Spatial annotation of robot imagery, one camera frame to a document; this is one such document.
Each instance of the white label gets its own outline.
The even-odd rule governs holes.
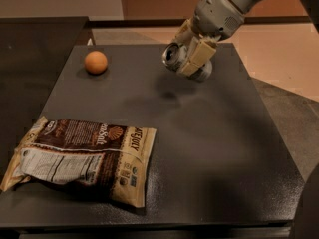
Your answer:
[[[96,182],[103,154],[61,154],[52,150],[23,148],[20,170],[51,183],[64,185],[78,180],[87,185]]]

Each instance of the orange ball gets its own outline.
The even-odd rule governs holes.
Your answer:
[[[102,52],[90,52],[84,60],[86,70],[93,75],[99,75],[108,67],[108,59]]]

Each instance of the snack bag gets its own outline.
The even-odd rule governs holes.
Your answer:
[[[153,128],[41,117],[15,148],[0,188],[35,178],[144,207],[155,135]]]

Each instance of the dark gray table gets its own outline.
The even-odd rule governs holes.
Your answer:
[[[87,17],[0,19],[0,179],[87,21]]]
[[[88,75],[75,47],[42,115],[158,129],[146,208],[82,201],[38,183],[0,195],[1,228],[284,224],[304,182],[234,47],[219,46],[198,84],[160,61],[164,46],[100,46],[109,70]]]

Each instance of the chips bag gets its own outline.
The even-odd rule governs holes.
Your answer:
[[[38,179],[144,207],[155,135],[153,128],[41,117],[15,148],[0,188]]]

